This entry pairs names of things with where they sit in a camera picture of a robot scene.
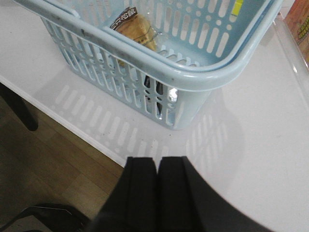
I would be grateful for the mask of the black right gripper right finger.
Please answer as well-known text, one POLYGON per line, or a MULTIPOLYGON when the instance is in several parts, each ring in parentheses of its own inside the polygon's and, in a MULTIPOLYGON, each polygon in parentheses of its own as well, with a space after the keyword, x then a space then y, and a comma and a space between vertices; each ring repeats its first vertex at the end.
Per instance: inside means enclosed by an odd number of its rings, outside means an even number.
POLYGON ((187 157, 164 157, 159 170, 159 231, 267 232, 221 197, 187 157))

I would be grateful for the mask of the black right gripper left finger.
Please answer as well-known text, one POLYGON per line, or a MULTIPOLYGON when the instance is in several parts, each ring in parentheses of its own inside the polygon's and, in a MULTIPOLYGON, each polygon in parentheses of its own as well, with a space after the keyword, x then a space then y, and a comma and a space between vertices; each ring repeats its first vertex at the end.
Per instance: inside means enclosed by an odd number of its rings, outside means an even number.
POLYGON ((91 222, 90 230, 156 231, 156 167, 152 158, 127 158, 117 185, 91 222))

